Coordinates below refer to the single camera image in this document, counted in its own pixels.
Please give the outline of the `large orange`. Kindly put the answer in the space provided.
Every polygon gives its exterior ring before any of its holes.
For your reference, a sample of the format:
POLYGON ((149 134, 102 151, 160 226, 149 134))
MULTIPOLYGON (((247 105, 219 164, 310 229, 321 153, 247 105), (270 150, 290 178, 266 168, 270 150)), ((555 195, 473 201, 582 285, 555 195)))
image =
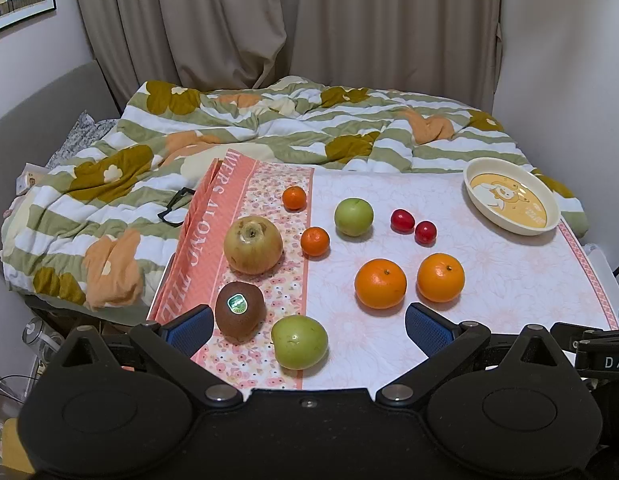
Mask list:
POLYGON ((373 259, 358 270, 354 288, 357 299, 365 307, 387 310, 403 301, 407 278, 402 268, 393 261, 373 259))
POLYGON ((437 252, 425 258, 419 266, 417 292, 437 304, 455 300, 461 294, 465 283, 465 270, 451 255, 437 252))

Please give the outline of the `brown kiwi with sticker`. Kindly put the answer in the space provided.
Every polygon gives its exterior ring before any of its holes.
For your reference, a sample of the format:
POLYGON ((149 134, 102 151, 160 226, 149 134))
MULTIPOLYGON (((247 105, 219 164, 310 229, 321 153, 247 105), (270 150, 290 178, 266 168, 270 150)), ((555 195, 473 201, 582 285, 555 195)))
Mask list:
POLYGON ((230 282, 218 293, 214 315, 225 338, 232 342, 248 340, 266 318, 264 296, 258 286, 230 282))

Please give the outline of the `red cherry tomato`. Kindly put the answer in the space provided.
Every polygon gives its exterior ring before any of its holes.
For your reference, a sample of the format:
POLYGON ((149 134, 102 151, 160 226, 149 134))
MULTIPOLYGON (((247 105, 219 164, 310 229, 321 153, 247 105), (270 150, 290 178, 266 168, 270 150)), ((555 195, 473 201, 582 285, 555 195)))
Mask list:
POLYGON ((405 209, 395 209, 391 214, 391 228, 398 233, 408 234, 415 229, 416 220, 405 209))
POLYGON ((415 240, 423 246, 431 246, 435 243, 437 237, 437 229, 433 222, 423 220, 416 225, 415 240))

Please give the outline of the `green apple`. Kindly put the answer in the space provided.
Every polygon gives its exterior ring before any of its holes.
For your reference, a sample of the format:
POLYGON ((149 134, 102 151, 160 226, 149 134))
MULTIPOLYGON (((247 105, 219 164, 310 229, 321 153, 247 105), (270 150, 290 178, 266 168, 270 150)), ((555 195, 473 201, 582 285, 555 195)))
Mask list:
POLYGON ((319 363, 327 354, 329 339, 326 330, 314 318, 289 315, 272 328, 272 341, 278 363, 288 370, 306 370, 319 363))
POLYGON ((372 206, 362 198, 346 198, 338 203, 334 211, 337 230, 349 237, 365 235, 373 222, 372 206))

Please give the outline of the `small mandarin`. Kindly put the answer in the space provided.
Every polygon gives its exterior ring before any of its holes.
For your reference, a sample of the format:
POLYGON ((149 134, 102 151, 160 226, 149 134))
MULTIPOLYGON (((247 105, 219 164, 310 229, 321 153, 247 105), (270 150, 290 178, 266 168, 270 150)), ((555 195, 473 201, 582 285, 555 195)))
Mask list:
POLYGON ((303 210, 307 202, 308 196, 300 186, 289 186, 282 193, 282 203, 288 211, 303 210))
POLYGON ((321 257, 330 247, 329 234, 319 226, 311 226, 301 236, 301 248, 308 257, 321 257))

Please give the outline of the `black eyeglasses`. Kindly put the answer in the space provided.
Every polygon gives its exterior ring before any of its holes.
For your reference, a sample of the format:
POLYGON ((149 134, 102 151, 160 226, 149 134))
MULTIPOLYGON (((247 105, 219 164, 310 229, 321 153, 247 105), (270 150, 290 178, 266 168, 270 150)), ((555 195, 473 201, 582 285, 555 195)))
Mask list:
POLYGON ((181 188, 179 191, 177 191, 172 196, 172 198, 170 199, 168 204, 165 206, 165 208, 158 213, 159 220, 162 223, 166 224, 167 226, 172 226, 172 228, 180 228, 184 223, 183 220, 173 222, 170 219, 168 219, 168 216, 172 214, 172 212, 180 204, 181 200, 183 200, 185 197, 191 198, 192 196, 195 195, 195 192, 196 191, 193 190, 192 188, 181 188))

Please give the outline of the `green striped floral quilt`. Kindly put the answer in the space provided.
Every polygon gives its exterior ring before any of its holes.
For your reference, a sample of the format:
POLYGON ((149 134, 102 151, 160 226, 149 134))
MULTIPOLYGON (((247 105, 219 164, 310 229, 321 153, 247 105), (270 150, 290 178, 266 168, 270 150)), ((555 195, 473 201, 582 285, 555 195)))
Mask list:
POLYGON ((7 284, 70 309, 147 309, 180 230, 162 211, 229 148, 345 171, 449 174, 479 157, 527 165, 495 117, 442 96, 296 76, 211 92, 149 80, 104 136, 12 203, 7 284))

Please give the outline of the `pink floral tablecloth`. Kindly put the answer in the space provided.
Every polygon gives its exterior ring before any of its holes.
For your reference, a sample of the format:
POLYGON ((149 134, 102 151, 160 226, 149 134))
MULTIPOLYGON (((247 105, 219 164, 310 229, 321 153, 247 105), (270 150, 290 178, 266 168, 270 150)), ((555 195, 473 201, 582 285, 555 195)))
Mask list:
POLYGON ((459 174, 349 174, 228 152, 192 199, 150 316, 168 323, 229 283, 253 283, 266 316, 248 340, 215 332, 197 364, 244 391, 377 389, 420 363, 405 313, 415 301, 497 333, 556 322, 616 328, 615 310, 565 224, 517 236, 470 204, 459 174), (232 223, 259 216, 284 242, 278 263, 232 270, 232 223))

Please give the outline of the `cream plate with cartoon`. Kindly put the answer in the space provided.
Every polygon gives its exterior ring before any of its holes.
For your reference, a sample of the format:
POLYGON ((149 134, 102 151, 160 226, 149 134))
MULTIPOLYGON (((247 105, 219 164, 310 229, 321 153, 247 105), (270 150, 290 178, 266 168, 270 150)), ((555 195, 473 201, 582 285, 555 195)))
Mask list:
POLYGON ((510 233, 543 235, 561 220, 552 190, 513 162, 493 157, 471 160, 463 170, 463 184, 474 207, 510 233))

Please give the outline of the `grey patterned pillow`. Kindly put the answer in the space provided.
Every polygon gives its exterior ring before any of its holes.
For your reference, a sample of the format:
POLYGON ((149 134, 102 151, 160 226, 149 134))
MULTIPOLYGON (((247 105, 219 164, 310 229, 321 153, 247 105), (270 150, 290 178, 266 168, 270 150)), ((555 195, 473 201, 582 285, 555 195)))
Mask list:
POLYGON ((46 162, 45 168, 52 170, 66 160, 73 158, 78 152, 101 140, 117 123, 118 121, 113 118, 95 120, 86 110, 83 110, 68 133, 66 140, 46 162))

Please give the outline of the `grey sofa backrest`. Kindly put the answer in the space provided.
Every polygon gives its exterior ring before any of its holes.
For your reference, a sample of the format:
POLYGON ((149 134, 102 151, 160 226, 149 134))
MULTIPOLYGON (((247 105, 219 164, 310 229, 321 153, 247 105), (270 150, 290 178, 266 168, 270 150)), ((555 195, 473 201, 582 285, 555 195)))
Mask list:
POLYGON ((96 120, 121 115, 95 61, 70 70, 0 118, 0 227, 24 165, 44 165, 83 112, 96 120))

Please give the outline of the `beige curtain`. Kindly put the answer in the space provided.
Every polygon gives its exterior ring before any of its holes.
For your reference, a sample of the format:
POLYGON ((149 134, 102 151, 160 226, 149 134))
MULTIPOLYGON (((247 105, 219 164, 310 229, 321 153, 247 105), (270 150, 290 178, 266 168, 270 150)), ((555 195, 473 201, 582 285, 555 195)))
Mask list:
POLYGON ((487 110, 500 0, 78 0, 116 101, 145 81, 250 89, 296 75, 487 110))

